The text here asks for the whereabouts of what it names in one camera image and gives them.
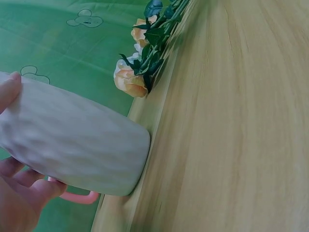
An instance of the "finger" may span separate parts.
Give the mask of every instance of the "finger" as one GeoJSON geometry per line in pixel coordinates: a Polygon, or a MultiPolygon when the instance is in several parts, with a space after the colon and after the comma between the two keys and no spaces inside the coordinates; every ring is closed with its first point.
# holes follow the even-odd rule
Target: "finger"
{"type": "Polygon", "coordinates": [[[0,114],[12,103],[21,90],[21,76],[12,73],[10,79],[0,85],[0,114]]]}
{"type": "Polygon", "coordinates": [[[13,178],[19,184],[25,187],[31,187],[34,184],[34,182],[36,182],[39,179],[43,179],[44,175],[35,170],[28,169],[23,172],[18,172],[17,174],[14,175],[13,178]]]}
{"type": "Polygon", "coordinates": [[[0,161],[0,174],[7,177],[12,177],[24,167],[24,164],[17,161],[13,157],[0,161]]]}
{"type": "Polygon", "coordinates": [[[36,204],[42,209],[51,199],[62,195],[67,185],[59,181],[37,180],[30,189],[39,196],[36,204]]]}

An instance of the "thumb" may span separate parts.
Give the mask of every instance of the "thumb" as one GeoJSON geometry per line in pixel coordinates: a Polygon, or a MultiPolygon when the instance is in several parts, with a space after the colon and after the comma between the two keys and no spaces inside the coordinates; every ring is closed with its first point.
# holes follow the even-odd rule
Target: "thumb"
{"type": "Polygon", "coordinates": [[[21,76],[14,72],[0,85],[0,114],[12,103],[21,89],[21,76]]]}

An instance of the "hand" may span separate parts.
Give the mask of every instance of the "hand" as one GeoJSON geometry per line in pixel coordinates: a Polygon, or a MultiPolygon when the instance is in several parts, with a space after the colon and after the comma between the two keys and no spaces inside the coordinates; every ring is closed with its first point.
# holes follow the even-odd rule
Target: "hand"
{"type": "MultiPolygon", "coordinates": [[[[17,97],[21,76],[10,75],[0,85],[0,114],[17,97]]],[[[0,232],[29,232],[39,220],[43,207],[60,196],[66,185],[42,180],[44,176],[32,169],[20,172],[24,165],[13,157],[0,161],[0,232]]]]}

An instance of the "fingernail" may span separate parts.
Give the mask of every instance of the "fingernail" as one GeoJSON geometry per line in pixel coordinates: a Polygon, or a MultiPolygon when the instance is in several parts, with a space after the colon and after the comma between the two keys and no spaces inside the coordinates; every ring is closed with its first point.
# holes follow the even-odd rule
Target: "fingernail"
{"type": "Polygon", "coordinates": [[[14,81],[18,81],[21,78],[20,74],[18,72],[14,72],[10,75],[10,79],[14,81]]]}

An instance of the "white mug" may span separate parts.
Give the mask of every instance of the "white mug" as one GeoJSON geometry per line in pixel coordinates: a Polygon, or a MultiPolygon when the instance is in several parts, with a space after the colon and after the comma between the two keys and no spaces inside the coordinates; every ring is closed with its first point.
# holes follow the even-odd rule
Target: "white mug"
{"type": "MultiPolygon", "coordinates": [[[[0,84],[9,78],[0,72],[0,84]]],[[[63,198],[91,203],[98,193],[125,196],[137,184],[148,131],[66,90],[22,78],[18,98],[0,115],[0,147],[50,178],[92,191],[63,198]]]]}

